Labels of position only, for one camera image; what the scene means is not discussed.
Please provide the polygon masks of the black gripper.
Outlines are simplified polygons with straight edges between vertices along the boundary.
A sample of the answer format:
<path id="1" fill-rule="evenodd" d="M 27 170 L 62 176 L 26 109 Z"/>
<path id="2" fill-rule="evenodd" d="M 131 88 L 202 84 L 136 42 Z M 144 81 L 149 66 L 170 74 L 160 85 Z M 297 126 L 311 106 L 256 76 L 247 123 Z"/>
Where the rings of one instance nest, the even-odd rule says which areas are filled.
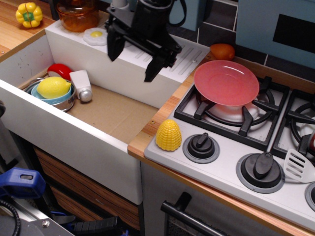
<path id="1" fill-rule="evenodd" d="M 108 56 L 115 61 L 129 42 L 153 56 L 147 66 L 144 82 L 152 82 L 163 69 L 173 67 L 181 46 L 170 36 L 167 25 L 181 26 L 182 21 L 171 24 L 173 0 L 138 0 L 135 11 L 109 7 L 106 22 Z"/>

